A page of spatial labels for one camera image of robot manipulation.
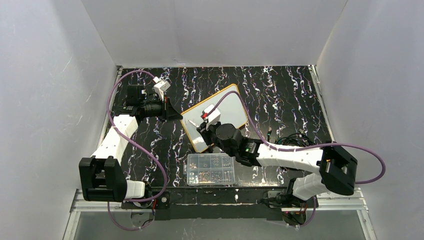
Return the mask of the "white red whiteboard marker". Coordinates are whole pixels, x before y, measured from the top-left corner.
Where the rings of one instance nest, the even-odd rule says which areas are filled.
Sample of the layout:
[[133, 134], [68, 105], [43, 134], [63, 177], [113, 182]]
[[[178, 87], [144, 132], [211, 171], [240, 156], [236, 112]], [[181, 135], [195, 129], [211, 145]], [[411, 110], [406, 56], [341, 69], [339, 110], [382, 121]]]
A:
[[196, 127], [196, 128], [199, 128], [200, 126], [199, 125], [197, 125], [195, 122], [193, 122], [192, 120], [188, 120], [188, 122], [191, 124], [191, 125], [193, 125], [194, 127]]

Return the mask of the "yellow framed whiteboard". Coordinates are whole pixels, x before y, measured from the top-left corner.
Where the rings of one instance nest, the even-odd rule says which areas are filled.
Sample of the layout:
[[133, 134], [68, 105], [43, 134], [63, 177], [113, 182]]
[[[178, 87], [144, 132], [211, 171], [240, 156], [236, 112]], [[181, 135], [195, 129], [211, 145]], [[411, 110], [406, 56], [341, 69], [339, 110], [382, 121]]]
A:
[[[239, 92], [236, 84], [230, 84], [181, 114], [181, 124], [196, 153], [202, 153], [208, 148], [202, 136], [197, 131], [197, 127], [205, 122], [203, 115], [209, 112], [224, 95], [231, 91]], [[248, 122], [248, 115], [239, 97], [235, 93], [231, 93], [222, 100], [218, 107], [206, 119], [209, 128], [212, 127], [212, 124], [220, 122], [221, 124], [232, 124], [239, 129]]]

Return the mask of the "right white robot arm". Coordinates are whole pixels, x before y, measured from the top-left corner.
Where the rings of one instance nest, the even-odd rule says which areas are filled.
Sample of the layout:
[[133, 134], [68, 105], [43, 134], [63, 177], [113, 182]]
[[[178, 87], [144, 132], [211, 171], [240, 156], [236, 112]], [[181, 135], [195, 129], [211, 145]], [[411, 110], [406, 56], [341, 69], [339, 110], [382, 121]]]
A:
[[290, 181], [285, 200], [307, 201], [321, 193], [351, 196], [354, 193], [358, 161], [341, 146], [312, 145], [309, 149], [271, 144], [245, 137], [231, 123], [203, 122], [197, 132], [209, 146], [247, 167], [278, 166], [309, 172]]

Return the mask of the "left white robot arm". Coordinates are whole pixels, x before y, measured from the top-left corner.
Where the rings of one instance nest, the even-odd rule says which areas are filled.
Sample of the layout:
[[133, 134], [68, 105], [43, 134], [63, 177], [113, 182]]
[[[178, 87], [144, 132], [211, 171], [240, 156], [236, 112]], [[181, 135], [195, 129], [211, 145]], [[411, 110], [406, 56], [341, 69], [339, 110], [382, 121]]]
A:
[[148, 93], [142, 85], [127, 87], [124, 105], [117, 109], [110, 128], [100, 146], [90, 157], [83, 157], [78, 165], [83, 197], [86, 201], [122, 202], [141, 199], [146, 183], [127, 180], [121, 160], [129, 143], [145, 118], [157, 117], [163, 122], [182, 120], [182, 115], [171, 105], [166, 91], [167, 81], [160, 81]]

